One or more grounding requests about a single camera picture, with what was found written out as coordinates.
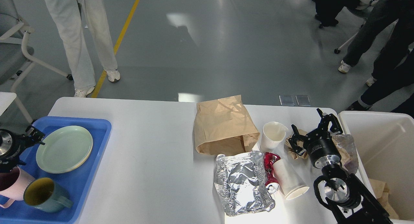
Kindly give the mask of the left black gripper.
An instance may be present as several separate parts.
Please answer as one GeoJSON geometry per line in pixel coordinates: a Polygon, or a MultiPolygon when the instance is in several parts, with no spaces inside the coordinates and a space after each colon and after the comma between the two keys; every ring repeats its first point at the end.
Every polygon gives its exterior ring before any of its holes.
{"type": "Polygon", "coordinates": [[[0,172],[9,173],[20,162],[19,155],[22,153],[21,147],[32,147],[35,144],[45,145],[43,138],[45,134],[35,128],[28,126],[23,135],[15,134],[9,130],[1,129],[0,146],[0,172]]]}

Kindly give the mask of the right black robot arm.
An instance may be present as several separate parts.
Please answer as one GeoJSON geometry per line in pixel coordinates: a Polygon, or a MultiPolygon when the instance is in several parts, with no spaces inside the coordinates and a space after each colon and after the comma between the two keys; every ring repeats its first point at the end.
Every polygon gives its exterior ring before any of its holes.
{"type": "Polygon", "coordinates": [[[301,156],[308,153],[312,166],[322,175],[313,183],[318,202],[330,210],[339,224],[390,224],[389,213],[353,173],[341,164],[341,156],[331,133],[343,133],[333,114],[317,109],[321,120],[318,127],[306,135],[292,125],[289,143],[293,152],[301,156]]]}

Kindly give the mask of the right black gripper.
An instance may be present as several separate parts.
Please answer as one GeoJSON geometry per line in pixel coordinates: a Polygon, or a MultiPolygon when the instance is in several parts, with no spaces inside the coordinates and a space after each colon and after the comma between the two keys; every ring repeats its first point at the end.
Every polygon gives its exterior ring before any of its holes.
{"type": "Polygon", "coordinates": [[[295,125],[291,125],[294,133],[289,140],[294,152],[299,156],[306,152],[310,156],[312,166],[322,169],[330,164],[339,164],[341,162],[341,155],[335,146],[331,133],[335,135],[343,134],[343,129],[333,114],[327,114],[317,108],[317,112],[321,117],[317,129],[308,132],[306,135],[301,135],[295,125]],[[303,142],[303,147],[297,145],[298,141],[303,142]]]}

